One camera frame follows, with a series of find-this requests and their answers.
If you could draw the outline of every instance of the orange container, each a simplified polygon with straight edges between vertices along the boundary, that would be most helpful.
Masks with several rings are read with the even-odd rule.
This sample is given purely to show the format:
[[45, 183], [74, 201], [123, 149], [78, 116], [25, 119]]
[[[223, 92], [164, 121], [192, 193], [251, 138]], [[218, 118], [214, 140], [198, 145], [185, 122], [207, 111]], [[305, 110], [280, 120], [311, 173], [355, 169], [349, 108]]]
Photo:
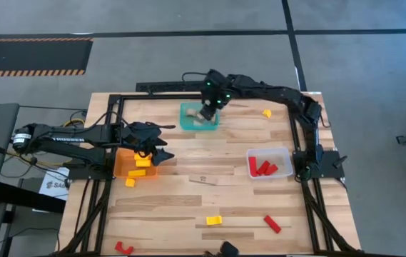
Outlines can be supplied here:
[[134, 152], [128, 149], [118, 148], [116, 153], [116, 162], [114, 164], [114, 176], [117, 178], [128, 178], [129, 171], [135, 171], [138, 169], [145, 169], [146, 175], [132, 178], [134, 179], [155, 178], [158, 173], [158, 168], [155, 166], [150, 166], [148, 168], [136, 167], [136, 161], [134, 160]]

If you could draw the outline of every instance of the teal container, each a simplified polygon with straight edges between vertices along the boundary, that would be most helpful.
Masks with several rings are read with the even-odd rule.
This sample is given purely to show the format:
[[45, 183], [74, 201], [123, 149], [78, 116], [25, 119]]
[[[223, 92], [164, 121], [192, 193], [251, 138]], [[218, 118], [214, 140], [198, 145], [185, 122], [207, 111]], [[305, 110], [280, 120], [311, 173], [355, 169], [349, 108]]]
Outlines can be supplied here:
[[181, 103], [181, 114], [179, 121], [181, 123], [181, 127], [185, 131], [214, 131], [218, 128], [218, 124], [220, 122], [220, 111], [217, 110], [215, 113], [215, 123], [212, 124], [210, 121], [206, 121], [204, 124], [195, 125], [193, 122], [192, 117], [186, 116], [187, 109], [194, 109], [196, 111], [200, 111], [203, 108], [202, 103], [196, 102], [189, 102], [189, 103]]

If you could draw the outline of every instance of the concrete floor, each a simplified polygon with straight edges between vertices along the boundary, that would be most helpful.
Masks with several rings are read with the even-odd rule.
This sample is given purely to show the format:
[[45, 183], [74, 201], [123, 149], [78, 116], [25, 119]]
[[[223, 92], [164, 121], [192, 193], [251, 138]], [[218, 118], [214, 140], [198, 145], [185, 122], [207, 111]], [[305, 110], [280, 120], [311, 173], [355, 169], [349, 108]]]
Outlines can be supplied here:
[[[406, 1], [289, 0], [295, 29], [406, 29]], [[0, 34], [285, 29], [274, 0], [0, 0]], [[406, 255], [406, 34], [297, 36], [309, 91], [322, 91], [362, 248]], [[287, 36], [95, 39], [84, 76], [0, 78], [0, 103], [86, 108], [96, 91], [219, 69], [298, 87]], [[17, 126], [70, 111], [21, 109]], [[4, 172], [21, 173], [10, 163]], [[31, 176], [42, 176], [38, 171]], [[52, 234], [14, 240], [11, 256], [50, 253]]]

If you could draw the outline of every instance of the yellow block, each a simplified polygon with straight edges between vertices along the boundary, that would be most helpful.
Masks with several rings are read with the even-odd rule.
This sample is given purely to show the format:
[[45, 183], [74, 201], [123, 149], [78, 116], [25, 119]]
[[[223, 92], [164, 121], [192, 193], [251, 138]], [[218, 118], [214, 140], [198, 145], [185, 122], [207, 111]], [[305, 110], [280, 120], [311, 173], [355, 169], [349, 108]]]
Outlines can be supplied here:
[[134, 179], [132, 179], [132, 178], [127, 178], [126, 179], [126, 181], [125, 181], [125, 186], [127, 186], [127, 187], [134, 187]]
[[152, 158], [152, 156], [149, 154], [146, 157], [140, 157], [138, 153], [135, 153], [134, 155], [134, 160], [135, 161], [142, 161], [142, 160], [150, 160]]
[[209, 226], [222, 224], [222, 216], [206, 217], [206, 218], [205, 218], [205, 222], [206, 222]]
[[263, 115], [266, 117], [266, 118], [270, 118], [271, 117], [271, 115], [273, 115], [273, 112], [271, 112], [271, 110], [269, 110], [269, 109], [266, 109], [266, 110], [264, 110], [263, 111]]
[[150, 167], [151, 164], [152, 164], [151, 160], [136, 161], [136, 167]]
[[128, 176], [145, 176], [146, 170], [129, 171]]

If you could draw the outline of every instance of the wooden tabletop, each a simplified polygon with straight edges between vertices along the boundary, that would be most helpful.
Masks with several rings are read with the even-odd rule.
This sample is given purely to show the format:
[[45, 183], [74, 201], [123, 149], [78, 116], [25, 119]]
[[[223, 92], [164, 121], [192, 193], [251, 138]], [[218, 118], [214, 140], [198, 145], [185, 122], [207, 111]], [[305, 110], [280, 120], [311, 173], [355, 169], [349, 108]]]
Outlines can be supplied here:
[[[92, 94], [86, 126], [106, 112], [108, 96]], [[310, 96], [323, 106], [323, 119], [328, 123], [322, 95]], [[251, 148], [287, 147], [293, 151], [286, 106], [263, 100], [232, 100], [221, 112], [217, 131], [188, 132], [181, 129], [178, 120], [184, 101], [125, 102], [123, 117], [127, 121], [176, 125], [175, 129], [163, 129], [161, 136], [168, 142], [166, 150], [176, 157], [158, 167], [157, 179], [137, 180], [135, 188], [125, 187], [125, 179], [113, 181], [101, 254], [118, 254], [114, 250], [117, 241], [133, 246], [133, 254], [215, 253], [225, 240], [241, 254], [312, 253], [300, 184], [292, 176], [253, 181], [246, 166], [245, 154]], [[262, 115], [263, 109], [273, 112], [270, 119]], [[331, 130], [321, 123], [320, 143], [326, 149], [335, 147]], [[217, 178], [218, 185], [189, 181], [195, 174]], [[359, 248], [345, 189], [335, 179], [320, 181], [329, 219], [349, 244]], [[85, 181], [71, 184], [59, 234], [62, 246], [73, 237], [84, 186]], [[90, 188], [91, 184], [80, 224], [86, 217]], [[222, 225], [206, 225], [206, 216], [218, 215], [223, 217]], [[282, 228], [279, 234], [265, 223], [266, 215]], [[316, 220], [320, 247], [325, 248]], [[94, 247], [97, 228], [98, 221], [92, 228], [89, 250]]]

